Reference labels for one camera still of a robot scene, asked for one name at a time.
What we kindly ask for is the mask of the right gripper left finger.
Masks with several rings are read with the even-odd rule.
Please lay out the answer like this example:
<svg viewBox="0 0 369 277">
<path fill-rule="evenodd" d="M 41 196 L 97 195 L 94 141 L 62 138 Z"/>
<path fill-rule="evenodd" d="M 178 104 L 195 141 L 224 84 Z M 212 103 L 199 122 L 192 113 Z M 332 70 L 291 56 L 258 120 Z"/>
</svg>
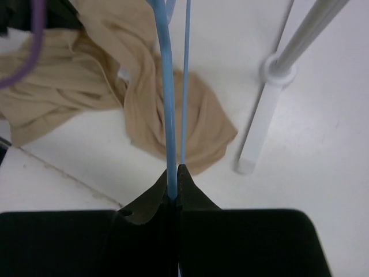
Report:
<svg viewBox="0 0 369 277">
<path fill-rule="evenodd" d="M 119 213 L 132 224 L 146 224 L 156 214 L 167 195 L 167 171 L 142 195 L 119 210 Z"/>
</svg>

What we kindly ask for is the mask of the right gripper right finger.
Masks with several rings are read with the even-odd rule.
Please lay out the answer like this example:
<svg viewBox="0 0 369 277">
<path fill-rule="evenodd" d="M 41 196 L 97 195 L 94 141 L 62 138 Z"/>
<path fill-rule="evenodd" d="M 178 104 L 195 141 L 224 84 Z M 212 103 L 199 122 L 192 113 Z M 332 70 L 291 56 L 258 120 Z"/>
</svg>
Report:
<svg viewBox="0 0 369 277">
<path fill-rule="evenodd" d="M 176 206 L 181 211 L 220 211 L 194 182 L 187 166 L 180 164 L 177 171 L 178 196 Z"/>
</svg>

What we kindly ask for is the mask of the beige t shirt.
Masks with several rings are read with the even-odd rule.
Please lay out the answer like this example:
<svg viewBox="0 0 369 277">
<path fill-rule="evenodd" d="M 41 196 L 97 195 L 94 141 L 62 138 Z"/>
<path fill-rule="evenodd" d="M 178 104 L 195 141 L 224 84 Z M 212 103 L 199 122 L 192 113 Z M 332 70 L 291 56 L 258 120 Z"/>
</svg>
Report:
<svg viewBox="0 0 369 277">
<path fill-rule="evenodd" d="M 77 114 L 121 105 L 131 142 L 165 157 L 163 71 L 154 53 L 153 9 L 146 1 L 66 2 L 76 9 L 82 30 L 45 30 L 37 66 L 1 89 L 1 119 L 10 125 L 12 144 L 35 141 Z M 197 175 L 222 159 L 237 130 L 194 73 L 187 99 L 186 164 Z"/>
</svg>

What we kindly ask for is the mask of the light blue wire hanger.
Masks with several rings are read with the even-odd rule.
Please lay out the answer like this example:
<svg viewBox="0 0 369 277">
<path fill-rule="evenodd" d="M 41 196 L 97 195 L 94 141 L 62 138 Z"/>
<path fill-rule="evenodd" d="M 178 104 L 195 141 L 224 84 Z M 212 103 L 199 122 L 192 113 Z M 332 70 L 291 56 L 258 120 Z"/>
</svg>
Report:
<svg viewBox="0 0 369 277">
<path fill-rule="evenodd" d="M 169 233 L 168 251 L 170 254 L 170 276 L 181 276 L 178 244 L 176 242 L 176 221 L 178 219 L 176 201 L 178 198 L 178 178 L 176 159 L 176 125 L 175 125 L 175 94 L 174 74 L 172 63 L 172 47 L 169 32 L 169 24 L 172 19 L 175 1 L 148 1 L 155 15 L 157 37 L 161 54 L 163 72 L 163 96 L 164 96 L 164 122 L 165 122 L 165 147 L 166 147 L 166 171 L 167 171 L 167 194 L 169 204 Z M 183 59 L 183 89 L 182 89 L 182 125 L 180 143 L 180 162 L 186 159 L 186 134 L 187 134 L 187 101 L 189 88 L 189 49 L 190 49 L 190 17 L 191 1 L 186 2 L 186 21 L 184 35 L 184 59 Z"/>
</svg>

